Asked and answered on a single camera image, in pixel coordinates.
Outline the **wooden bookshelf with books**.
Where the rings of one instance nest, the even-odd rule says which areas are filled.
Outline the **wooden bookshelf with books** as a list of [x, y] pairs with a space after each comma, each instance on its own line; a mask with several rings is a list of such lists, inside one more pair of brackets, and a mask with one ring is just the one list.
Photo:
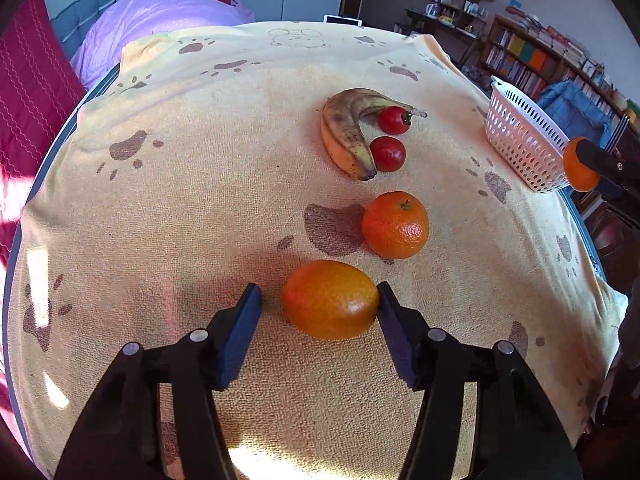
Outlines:
[[553, 28], [527, 27], [496, 15], [480, 55], [480, 68], [536, 99], [544, 88], [569, 80], [589, 104], [632, 132], [638, 129], [628, 112], [627, 99], [613, 86], [604, 67]]

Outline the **yellowish orange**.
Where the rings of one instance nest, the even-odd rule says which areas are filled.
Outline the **yellowish orange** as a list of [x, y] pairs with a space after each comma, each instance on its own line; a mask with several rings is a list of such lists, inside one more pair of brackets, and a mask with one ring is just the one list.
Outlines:
[[356, 266], [314, 260], [296, 269], [284, 284], [285, 316], [301, 332], [320, 339], [360, 336], [378, 315], [378, 289]]

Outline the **dark wooden desk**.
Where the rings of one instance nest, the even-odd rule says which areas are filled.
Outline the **dark wooden desk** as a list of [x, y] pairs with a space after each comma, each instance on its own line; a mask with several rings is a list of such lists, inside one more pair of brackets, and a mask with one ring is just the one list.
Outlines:
[[489, 22], [488, 3], [495, 0], [427, 0], [424, 9], [405, 8], [407, 21], [394, 24], [394, 32], [405, 36], [446, 32], [463, 44], [458, 57], [462, 67], [483, 44]]

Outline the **yellow paw print towel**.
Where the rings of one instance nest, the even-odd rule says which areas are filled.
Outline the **yellow paw print towel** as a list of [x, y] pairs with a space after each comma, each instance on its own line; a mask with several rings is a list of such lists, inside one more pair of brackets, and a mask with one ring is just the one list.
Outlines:
[[[351, 88], [427, 111], [392, 136], [407, 152], [398, 171], [359, 181], [326, 152], [322, 107]], [[427, 36], [255, 23], [128, 44], [23, 210], [6, 336], [37, 466], [55, 471], [124, 344], [171, 344], [254, 283], [262, 316], [239, 378], [216, 397], [235, 465], [252, 479], [396, 478], [421, 397], [381, 330], [323, 341], [283, 314], [286, 279], [320, 259], [390, 283], [466, 344], [511, 341], [576, 441], [626, 302], [594, 273], [562, 198], [532, 191], [488, 143], [487, 110]], [[369, 148], [390, 136], [378, 114], [360, 128]], [[408, 259], [380, 257], [361, 232], [366, 207], [394, 191], [430, 222]]]

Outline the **pink purple duvet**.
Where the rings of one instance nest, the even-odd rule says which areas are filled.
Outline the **pink purple duvet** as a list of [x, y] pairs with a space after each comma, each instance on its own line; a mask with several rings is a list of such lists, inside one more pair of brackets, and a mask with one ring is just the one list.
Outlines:
[[140, 38], [205, 26], [235, 26], [255, 21], [254, 12], [236, 0], [120, 0], [91, 26], [70, 60], [85, 88], [96, 84], [120, 61], [122, 49]]

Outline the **blue plaid cloth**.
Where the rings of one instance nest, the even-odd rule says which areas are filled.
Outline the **blue plaid cloth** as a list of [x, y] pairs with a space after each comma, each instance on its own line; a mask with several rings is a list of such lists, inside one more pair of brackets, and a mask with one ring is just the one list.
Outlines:
[[570, 140], [583, 136], [598, 148], [613, 151], [612, 119], [587, 98], [574, 81], [549, 84], [540, 92], [536, 103]]

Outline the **red quilted bedspread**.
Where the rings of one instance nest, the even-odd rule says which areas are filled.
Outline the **red quilted bedspread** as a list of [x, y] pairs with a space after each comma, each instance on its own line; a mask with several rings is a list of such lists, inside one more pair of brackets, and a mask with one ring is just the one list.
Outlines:
[[85, 95], [44, 0], [24, 0], [1, 34], [1, 274], [35, 175]]

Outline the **spotted ripe banana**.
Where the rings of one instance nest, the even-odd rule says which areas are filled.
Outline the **spotted ripe banana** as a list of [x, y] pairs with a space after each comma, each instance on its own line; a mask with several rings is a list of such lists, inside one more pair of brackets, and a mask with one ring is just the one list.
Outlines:
[[367, 88], [351, 88], [331, 96], [320, 115], [321, 139], [338, 169], [359, 181], [373, 179], [378, 170], [360, 128], [360, 118], [398, 106], [410, 116], [427, 118], [426, 110], [399, 102]]

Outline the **mandarin with stem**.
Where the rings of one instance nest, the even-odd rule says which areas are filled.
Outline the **mandarin with stem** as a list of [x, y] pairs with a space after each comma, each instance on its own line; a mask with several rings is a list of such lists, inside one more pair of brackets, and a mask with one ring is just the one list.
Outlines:
[[407, 192], [378, 196], [366, 207], [361, 221], [364, 241], [382, 258], [397, 260], [417, 255], [430, 235], [424, 205]]

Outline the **red tomato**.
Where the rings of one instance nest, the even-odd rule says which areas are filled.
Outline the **red tomato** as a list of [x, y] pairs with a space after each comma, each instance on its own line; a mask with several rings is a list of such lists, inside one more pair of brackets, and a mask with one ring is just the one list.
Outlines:
[[404, 166], [405, 145], [392, 136], [379, 136], [370, 144], [370, 151], [378, 171], [395, 172]]
[[400, 136], [411, 127], [412, 114], [400, 106], [390, 106], [378, 113], [378, 128], [390, 136]]

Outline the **white tablet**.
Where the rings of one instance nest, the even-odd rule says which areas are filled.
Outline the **white tablet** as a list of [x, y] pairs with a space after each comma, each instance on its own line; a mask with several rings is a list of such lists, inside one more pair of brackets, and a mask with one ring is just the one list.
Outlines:
[[362, 21], [359, 18], [346, 18], [346, 16], [326, 14], [322, 20], [326, 24], [341, 24], [361, 27]]

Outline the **white plastic basket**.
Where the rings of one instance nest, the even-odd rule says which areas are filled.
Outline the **white plastic basket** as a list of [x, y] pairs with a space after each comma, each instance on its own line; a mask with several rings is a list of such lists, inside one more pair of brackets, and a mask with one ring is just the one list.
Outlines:
[[527, 94], [491, 77], [485, 118], [489, 144], [534, 192], [566, 188], [563, 155], [570, 139]]

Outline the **grey padded headboard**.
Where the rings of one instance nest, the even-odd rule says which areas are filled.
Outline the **grey padded headboard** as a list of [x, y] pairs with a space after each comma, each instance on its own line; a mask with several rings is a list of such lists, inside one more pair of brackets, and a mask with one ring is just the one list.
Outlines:
[[66, 6], [51, 26], [65, 57], [70, 61], [84, 42], [91, 26], [116, 0], [76, 0]]

